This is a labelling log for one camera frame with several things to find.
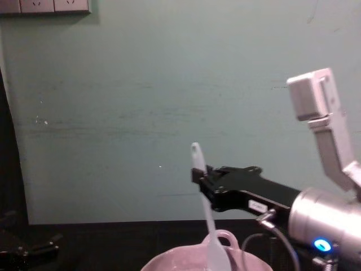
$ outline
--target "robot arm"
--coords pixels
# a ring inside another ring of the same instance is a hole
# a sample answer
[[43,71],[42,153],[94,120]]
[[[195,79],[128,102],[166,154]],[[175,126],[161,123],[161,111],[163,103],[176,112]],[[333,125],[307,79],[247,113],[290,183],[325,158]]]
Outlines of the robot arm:
[[353,188],[360,195],[361,167],[351,146],[331,69],[292,77],[287,84],[297,118],[307,120],[315,134],[325,174],[345,191]]
[[262,178],[259,167],[193,169],[193,182],[215,211],[272,210],[272,223],[311,250],[361,264],[361,167],[355,160],[332,71],[322,69],[287,81],[299,120],[309,121],[326,175],[358,201],[309,188],[298,191]]

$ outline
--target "blue led light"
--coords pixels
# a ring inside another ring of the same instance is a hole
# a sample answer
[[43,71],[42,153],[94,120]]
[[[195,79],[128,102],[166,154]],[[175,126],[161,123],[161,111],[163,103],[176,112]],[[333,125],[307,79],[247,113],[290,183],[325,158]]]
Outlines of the blue led light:
[[314,242],[315,247],[322,252],[327,252],[331,250],[331,245],[325,239],[317,239]]

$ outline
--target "black clamp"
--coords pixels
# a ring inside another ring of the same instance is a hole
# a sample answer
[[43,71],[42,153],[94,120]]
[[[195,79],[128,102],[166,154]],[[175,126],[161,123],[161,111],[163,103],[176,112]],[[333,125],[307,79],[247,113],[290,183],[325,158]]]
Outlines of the black clamp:
[[45,244],[33,246],[29,250],[18,247],[13,251],[0,252],[0,270],[28,270],[56,260],[59,247],[55,245],[63,236],[58,234]]

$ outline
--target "silver cylindrical joint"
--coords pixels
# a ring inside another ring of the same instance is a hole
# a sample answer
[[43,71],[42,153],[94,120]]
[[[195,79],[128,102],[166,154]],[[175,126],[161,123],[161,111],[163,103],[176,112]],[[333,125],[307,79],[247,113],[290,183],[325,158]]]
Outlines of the silver cylindrical joint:
[[361,204],[309,188],[294,201],[288,224],[295,240],[315,246],[338,245],[340,257],[361,263]]

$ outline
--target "wall outlet panel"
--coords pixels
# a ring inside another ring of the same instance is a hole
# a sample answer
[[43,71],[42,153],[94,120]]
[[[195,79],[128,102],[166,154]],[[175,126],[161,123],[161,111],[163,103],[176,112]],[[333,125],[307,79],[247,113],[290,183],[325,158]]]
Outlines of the wall outlet panel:
[[54,0],[55,12],[91,12],[91,0]]
[[20,0],[21,13],[54,12],[54,0]]
[[0,0],[0,14],[21,13],[19,0]]

